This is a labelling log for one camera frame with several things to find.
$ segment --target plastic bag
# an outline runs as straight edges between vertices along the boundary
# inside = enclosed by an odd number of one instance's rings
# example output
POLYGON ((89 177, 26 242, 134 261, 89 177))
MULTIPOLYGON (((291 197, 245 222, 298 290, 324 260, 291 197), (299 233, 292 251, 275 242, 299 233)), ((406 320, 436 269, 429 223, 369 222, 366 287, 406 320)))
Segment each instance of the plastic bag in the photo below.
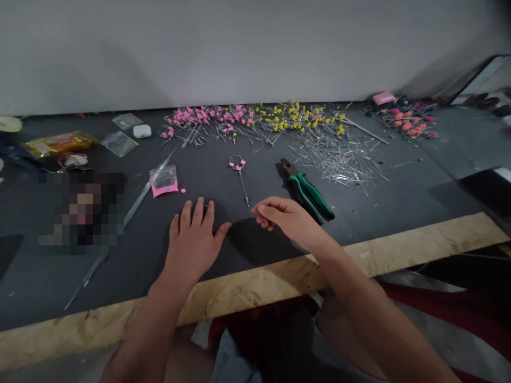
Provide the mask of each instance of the plastic bag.
POLYGON ((149 183, 151 184, 151 190, 153 191, 153 198, 158 197, 163 193, 177 192, 177 175, 176 166, 169 165, 158 169, 153 169, 149 172, 149 183))
POLYGON ((112 121, 122 130, 127 130, 142 123, 142 120, 133 113, 119 114, 112 121))
POLYGON ((108 133, 105 138, 103 138, 103 141, 101 141, 101 145, 113 154, 116 154, 119 157, 124 157, 137 147, 138 142, 133 141, 123 132, 119 131, 115 133, 108 133))
POLYGON ((22 144, 22 146, 28 150, 34 158, 44 158, 65 152, 77 152, 89 149, 91 146, 99 143, 96 138, 88 133, 74 131, 58 136, 37 138, 22 144))

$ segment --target green pliers handle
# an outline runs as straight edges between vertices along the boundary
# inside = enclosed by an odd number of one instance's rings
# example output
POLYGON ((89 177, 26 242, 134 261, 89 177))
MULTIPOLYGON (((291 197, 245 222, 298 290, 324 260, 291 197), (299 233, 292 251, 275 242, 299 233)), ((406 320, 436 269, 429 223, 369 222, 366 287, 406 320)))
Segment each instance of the green pliers handle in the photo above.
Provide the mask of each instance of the green pliers handle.
POLYGON ((319 225, 323 224, 321 215, 315 208, 313 203, 310 201, 310 199, 307 197, 307 195, 303 192, 304 189, 308 193, 310 193, 312 199, 314 200, 314 202, 316 203, 316 205, 318 206, 319 210, 321 211, 322 215, 325 218, 329 220, 335 218, 335 214, 332 212, 332 210, 330 210, 326 202, 323 200, 323 197, 321 197, 321 194, 318 192, 318 189, 316 189, 309 181, 307 181, 303 173, 298 173, 297 176, 290 176, 289 182, 293 186, 293 189, 295 191, 296 197, 300 205, 303 206, 303 208, 316 220, 316 222, 319 225))

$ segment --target hand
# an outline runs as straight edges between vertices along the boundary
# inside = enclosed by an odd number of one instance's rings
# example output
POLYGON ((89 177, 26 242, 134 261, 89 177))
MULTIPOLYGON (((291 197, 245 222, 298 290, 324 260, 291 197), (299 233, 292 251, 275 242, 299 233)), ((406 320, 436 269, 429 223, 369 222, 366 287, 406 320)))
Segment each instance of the hand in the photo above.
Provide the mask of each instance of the hand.
POLYGON ((325 240, 332 239, 304 208, 292 199, 268 197, 252 208, 257 222, 272 231, 277 224, 298 245, 313 252, 325 240))
POLYGON ((181 215, 176 214, 170 224, 169 250, 160 278, 178 278, 193 286, 213 265, 231 223, 224 223, 213 236, 213 201, 204 217, 204 198, 197 200, 193 217, 191 210, 192 201, 186 201, 181 215))

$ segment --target left hand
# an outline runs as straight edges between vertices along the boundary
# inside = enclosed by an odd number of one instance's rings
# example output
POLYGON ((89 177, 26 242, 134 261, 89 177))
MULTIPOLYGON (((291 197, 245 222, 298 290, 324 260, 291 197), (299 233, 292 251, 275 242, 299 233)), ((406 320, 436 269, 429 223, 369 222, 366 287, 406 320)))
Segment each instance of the left hand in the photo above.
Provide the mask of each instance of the left hand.
POLYGON ((169 249, 160 278, 194 285, 213 265, 232 224, 224 223, 213 236, 213 201, 209 201, 205 215, 203 197, 197 200, 193 216, 191 211, 192 201, 186 201, 181 215, 176 214, 172 219, 169 249))

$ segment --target tape roll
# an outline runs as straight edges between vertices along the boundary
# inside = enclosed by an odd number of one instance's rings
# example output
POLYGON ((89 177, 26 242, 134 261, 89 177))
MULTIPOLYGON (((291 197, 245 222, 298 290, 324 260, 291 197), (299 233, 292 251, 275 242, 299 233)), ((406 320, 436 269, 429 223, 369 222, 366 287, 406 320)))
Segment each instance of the tape roll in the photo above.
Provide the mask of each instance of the tape roll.
POLYGON ((16 117, 0 116, 0 130, 14 133, 21 130, 23 122, 16 117))

